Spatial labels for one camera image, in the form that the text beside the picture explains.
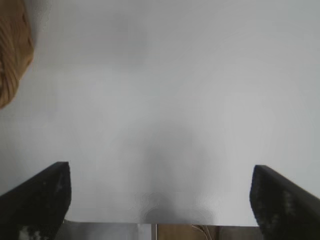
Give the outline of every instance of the white surface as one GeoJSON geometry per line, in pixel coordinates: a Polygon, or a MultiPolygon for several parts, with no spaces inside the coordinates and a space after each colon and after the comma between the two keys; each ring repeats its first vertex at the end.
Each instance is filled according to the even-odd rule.
{"type": "Polygon", "coordinates": [[[69,161],[72,221],[256,225],[255,164],[320,197],[319,1],[26,2],[1,193],[69,161]]]}

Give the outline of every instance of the wire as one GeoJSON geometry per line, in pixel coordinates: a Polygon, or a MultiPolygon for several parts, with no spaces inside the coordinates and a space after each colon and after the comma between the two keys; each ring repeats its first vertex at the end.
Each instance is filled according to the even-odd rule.
{"type": "Polygon", "coordinates": [[[204,234],[204,236],[205,236],[205,240],[209,240],[209,238],[208,238],[208,235],[207,235],[207,233],[203,230],[203,229],[201,229],[199,226],[197,226],[197,225],[191,225],[194,229],[197,229],[198,231],[200,231],[200,232],[202,232],[203,234],[204,234]]]}

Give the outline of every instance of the wooden floor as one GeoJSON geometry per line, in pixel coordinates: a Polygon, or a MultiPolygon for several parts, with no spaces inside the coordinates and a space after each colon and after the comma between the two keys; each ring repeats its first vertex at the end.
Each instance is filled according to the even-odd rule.
{"type": "Polygon", "coordinates": [[[158,240],[263,240],[258,227],[159,224],[158,240]]]}

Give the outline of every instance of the wood grain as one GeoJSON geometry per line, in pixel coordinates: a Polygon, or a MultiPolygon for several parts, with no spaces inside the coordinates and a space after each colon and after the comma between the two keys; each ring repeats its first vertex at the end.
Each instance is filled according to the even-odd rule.
{"type": "Polygon", "coordinates": [[[15,97],[34,46],[23,0],[0,0],[0,109],[15,97]]]}

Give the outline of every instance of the black plastic piece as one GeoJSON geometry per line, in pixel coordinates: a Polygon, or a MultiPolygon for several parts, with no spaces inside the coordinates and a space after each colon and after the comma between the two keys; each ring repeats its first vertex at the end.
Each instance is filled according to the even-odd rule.
{"type": "Polygon", "coordinates": [[[54,240],[70,203],[69,164],[57,162],[0,197],[0,240],[54,240]]]}
{"type": "Polygon", "coordinates": [[[320,239],[320,200],[271,168],[254,167],[250,203],[266,240],[320,239]]]}

